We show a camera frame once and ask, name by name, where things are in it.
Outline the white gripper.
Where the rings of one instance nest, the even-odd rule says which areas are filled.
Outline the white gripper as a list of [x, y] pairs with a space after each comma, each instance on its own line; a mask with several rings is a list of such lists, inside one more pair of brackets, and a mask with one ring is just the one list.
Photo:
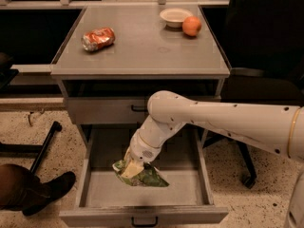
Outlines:
[[126, 179], [131, 179], [143, 171], [143, 162], [152, 162], [161, 152], [160, 147], [153, 147], [143, 140], [140, 132], [136, 131], [131, 138], [130, 145], [126, 149], [123, 159], [128, 161], [130, 156], [131, 161], [122, 172], [121, 176]]

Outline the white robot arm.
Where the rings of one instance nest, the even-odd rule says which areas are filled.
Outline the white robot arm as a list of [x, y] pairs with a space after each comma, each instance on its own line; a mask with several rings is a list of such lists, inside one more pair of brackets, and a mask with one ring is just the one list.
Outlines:
[[304, 108], [289, 105], [198, 102], [170, 91], [154, 93], [148, 117], [135, 132], [120, 176], [132, 179], [160, 154], [162, 145], [186, 124], [304, 162]]

